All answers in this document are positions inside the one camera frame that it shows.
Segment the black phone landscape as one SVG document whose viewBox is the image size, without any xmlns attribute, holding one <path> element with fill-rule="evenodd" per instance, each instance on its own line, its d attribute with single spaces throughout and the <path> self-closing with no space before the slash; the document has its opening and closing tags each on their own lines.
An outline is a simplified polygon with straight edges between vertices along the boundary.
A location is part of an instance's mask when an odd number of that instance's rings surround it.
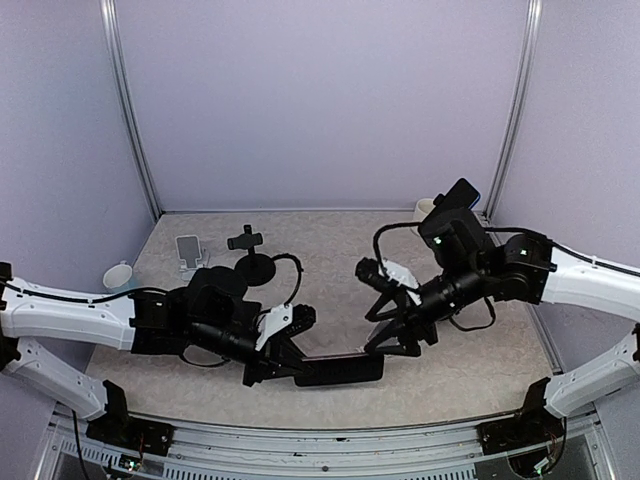
<svg viewBox="0 0 640 480">
<path fill-rule="evenodd" d="M 307 357 L 303 371 L 294 377 L 298 387 L 324 387 L 378 381 L 384 372 L 381 354 L 351 353 Z"/>
</svg>

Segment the black round base phone stand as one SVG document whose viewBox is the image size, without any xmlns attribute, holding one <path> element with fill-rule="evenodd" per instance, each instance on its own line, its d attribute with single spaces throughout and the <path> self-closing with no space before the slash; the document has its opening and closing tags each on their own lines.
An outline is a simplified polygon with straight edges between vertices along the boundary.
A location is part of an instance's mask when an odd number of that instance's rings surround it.
<svg viewBox="0 0 640 480">
<path fill-rule="evenodd" d="M 259 232 L 253 232 L 250 224 L 243 226 L 243 233 L 227 239 L 227 248 L 231 251 L 243 250 L 246 254 L 240 258 L 234 270 L 239 273 L 250 287 L 259 287 L 270 282 L 276 275 L 275 261 L 266 254 L 257 253 L 256 247 L 264 242 Z"/>
</svg>

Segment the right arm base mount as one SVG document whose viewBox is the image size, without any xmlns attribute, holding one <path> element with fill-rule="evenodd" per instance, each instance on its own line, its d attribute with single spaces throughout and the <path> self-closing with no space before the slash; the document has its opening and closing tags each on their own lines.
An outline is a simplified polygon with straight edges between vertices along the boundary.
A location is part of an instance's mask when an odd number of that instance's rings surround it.
<svg viewBox="0 0 640 480">
<path fill-rule="evenodd" d="M 545 377 L 530 385 L 523 405 L 512 417 L 477 426 L 484 455 L 536 445 L 565 434 L 564 420 L 545 409 L 544 394 L 549 383 L 550 378 Z"/>
</svg>

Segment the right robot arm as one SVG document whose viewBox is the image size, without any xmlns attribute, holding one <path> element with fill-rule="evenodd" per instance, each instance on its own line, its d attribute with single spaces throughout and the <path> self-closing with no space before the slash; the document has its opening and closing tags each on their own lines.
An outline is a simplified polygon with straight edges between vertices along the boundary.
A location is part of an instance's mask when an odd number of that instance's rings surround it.
<svg viewBox="0 0 640 480">
<path fill-rule="evenodd" d="M 436 325 L 452 321 L 482 300 L 598 313 L 634 327 L 599 355 L 530 386 L 511 433 L 523 444 L 546 432 L 551 418 L 567 417 L 584 405 L 639 381 L 639 270 L 588 256 L 524 228 L 484 226 L 466 208 L 433 212 L 411 223 L 432 251 L 441 272 L 421 283 L 411 271 L 383 257 L 381 236 L 373 236 L 372 258 L 361 260 L 357 278 L 379 292 L 366 317 L 377 327 L 368 353 L 418 356 L 421 342 L 437 340 Z M 505 240 L 497 242 L 497 234 Z"/>
</svg>

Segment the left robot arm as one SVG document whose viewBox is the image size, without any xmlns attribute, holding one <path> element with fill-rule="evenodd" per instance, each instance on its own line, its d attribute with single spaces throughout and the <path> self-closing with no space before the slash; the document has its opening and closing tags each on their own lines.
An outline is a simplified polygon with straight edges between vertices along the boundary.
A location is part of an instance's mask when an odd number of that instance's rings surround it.
<svg viewBox="0 0 640 480">
<path fill-rule="evenodd" d="M 128 413 L 124 391 L 110 381 L 71 373 L 63 364 L 46 366 L 29 337 L 103 345 L 135 355 L 181 356 L 196 346 L 239 362 L 243 383 L 304 372 L 304 354 L 292 339 L 310 329 L 316 311 L 290 302 L 264 309 L 247 301 L 245 279 L 225 266 L 200 268 L 185 287 L 140 287 L 110 296 L 37 286 L 1 275 L 2 371 L 23 373 L 78 417 L 100 424 L 121 445 L 140 434 Z"/>
</svg>

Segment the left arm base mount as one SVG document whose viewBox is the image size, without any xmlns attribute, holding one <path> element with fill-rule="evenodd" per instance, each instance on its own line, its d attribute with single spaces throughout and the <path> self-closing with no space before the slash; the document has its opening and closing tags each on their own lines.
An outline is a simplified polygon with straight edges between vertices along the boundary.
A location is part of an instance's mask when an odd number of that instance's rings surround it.
<svg viewBox="0 0 640 480">
<path fill-rule="evenodd" d="M 90 421 L 86 435 L 108 445 L 166 457 L 174 432 L 171 424 L 130 417 L 124 423 L 103 419 Z"/>
</svg>

